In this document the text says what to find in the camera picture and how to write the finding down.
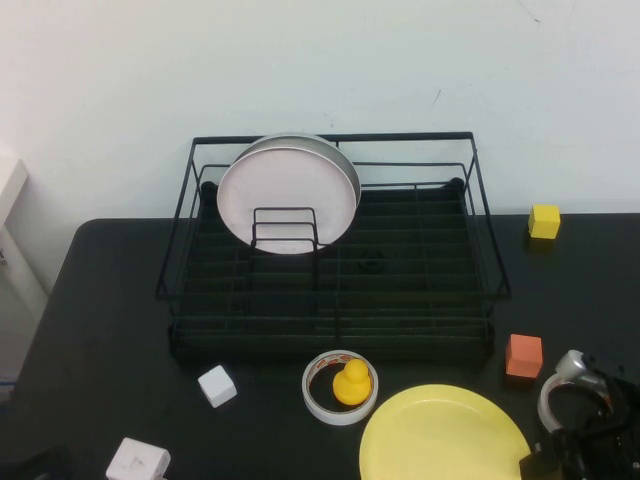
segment black wire dish rack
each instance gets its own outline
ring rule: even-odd
[[[170,306],[172,353],[309,357],[345,348],[384,358],[486,359],[494,302],[511,289],[473,134],[320,136],[349,149],[352,160],[380,159],[353,163],[361,180],[387,183],[363,181],[349,230],[322,249],[314,212],[293,209],[313,219],[305,239],[313,252],[301,255],[256,248],[260,211],[273,207],[254,211],[251,245],[218,213],[229,160],[260,137],[193,140],[156,290]],[[454,155],[464,161],[449,161]]]

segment white plate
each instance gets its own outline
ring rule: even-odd
[[[261,142],[263,148],[243,154],[225,172],[218,188],[218,210],[229,230],[247,245],[253,239],[256,208],[307,208],[256,211],[257,222],[306,222],[258,224],[256,248],[266,252],[313,251],[311,208],[315,211],[318,248],[336,241],[349,228],[358,200],[354,186],[334,161],[313,150],[309,140],[305,139],[306,146]]]

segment white box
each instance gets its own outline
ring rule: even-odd
[[[109,480],[156,480],[167,471],[171,455],[164,448],[125,438],[107,469]]]
[[[218,408],[238,394],[233,380],[220,365],[201,376],[198,383],[213,408]]]

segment white wall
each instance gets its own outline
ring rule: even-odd
[[[30,174],[9,227],[51,287],[84,221],[173,213],[192,137],[287,130],[468,129],[496,212],[639,211],[639,18],[637,0],[5,0],[0,155]]]

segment rubber duck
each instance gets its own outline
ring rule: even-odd
[[[341,372],[333,377],[333,394],[345,405],[358,405],[371,393],[369,368],[359,358],[352,358]]]

